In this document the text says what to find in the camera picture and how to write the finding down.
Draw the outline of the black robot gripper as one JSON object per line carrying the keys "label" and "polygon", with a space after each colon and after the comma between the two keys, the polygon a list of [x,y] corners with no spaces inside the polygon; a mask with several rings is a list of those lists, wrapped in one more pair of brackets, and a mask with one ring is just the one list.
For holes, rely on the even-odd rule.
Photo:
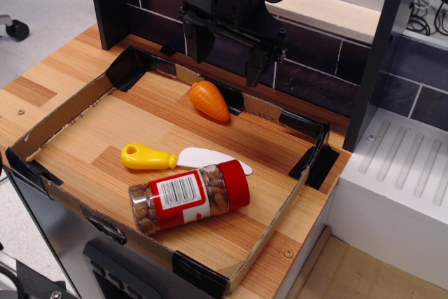
{"label": "black robot gripper", "polygon": [[181,0],[179,11],[190,57],[201,63],[223,36],[250,48],[246,87],[256,87],[276,60],[284,58],[288,30],[268,11],[283,0]]}

